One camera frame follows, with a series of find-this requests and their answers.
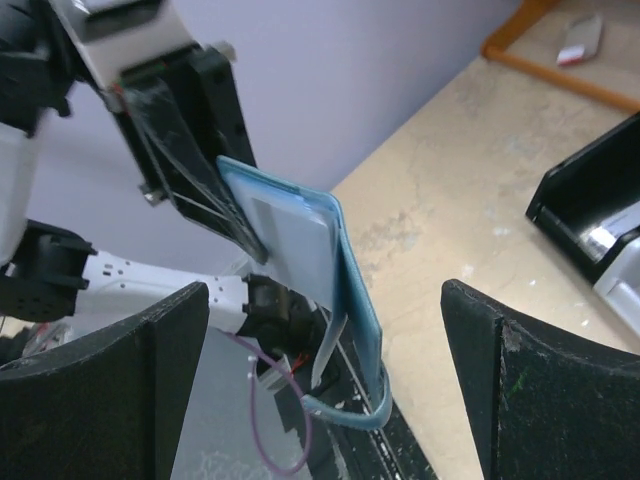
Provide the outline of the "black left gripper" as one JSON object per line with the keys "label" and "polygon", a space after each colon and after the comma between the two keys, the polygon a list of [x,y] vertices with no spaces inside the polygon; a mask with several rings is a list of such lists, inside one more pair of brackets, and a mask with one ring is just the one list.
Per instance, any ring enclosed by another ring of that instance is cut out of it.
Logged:
{"label": "black left gripper", "polygon": [[268,251],[217,165],[221,156],[255,163],[233,62],[225,47],[189,45],[129,68],[110,93],[143,198],[171,203],[264,264]]}

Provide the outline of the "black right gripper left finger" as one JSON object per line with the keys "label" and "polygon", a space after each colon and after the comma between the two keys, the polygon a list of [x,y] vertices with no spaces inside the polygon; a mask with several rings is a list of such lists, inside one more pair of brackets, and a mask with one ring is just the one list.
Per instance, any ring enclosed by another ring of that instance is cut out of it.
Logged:
{"label": "black right gripper left finger", "polygon": [[4,479],[168,479],[209,316],[192,283],[1,369]]}

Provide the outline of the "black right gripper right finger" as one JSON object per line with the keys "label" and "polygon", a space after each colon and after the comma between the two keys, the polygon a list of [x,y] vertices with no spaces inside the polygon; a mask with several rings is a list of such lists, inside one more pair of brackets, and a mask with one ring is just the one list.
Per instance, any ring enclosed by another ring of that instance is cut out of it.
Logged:
{"label": "black right gripper right finger", "polygon": [[638,355],[456,279],[440,307],[484,478],[638,478]]}

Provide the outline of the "blue leather card holder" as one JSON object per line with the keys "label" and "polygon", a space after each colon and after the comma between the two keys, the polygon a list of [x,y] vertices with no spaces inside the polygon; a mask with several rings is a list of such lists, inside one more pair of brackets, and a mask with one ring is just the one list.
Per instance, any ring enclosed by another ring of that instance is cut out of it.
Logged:
{"label": "blue leather card holder", "polygon": [[329,192],[294,184],[229,157],[217,160],[223,180],[268,251],[258,272],[330,313],[312,366],[320,384],[344,328],[349,327],[373,409],[339,410],[312,394],[303,398],[314,417],[347,428],[377,430],[392,410],[382,363],[382,328],[351,247],[340,202]]}

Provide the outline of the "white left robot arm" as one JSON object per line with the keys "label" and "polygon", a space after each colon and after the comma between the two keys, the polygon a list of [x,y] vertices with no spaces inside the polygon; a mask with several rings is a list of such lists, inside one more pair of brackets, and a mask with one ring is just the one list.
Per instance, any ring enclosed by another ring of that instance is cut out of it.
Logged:
{"label": "white left robot arm", "polygon": [[78,82],[101,98],[151,204],[235,243],[267,250],[223,180],[220,157],[255,158],[237,96],[233,51],[205,46],[169,1],[5,1],[1,5],[1,311],[49,323],[83,310],[145,309],[198,280],[124,260],[26,215],[50,111],[71,113]]}

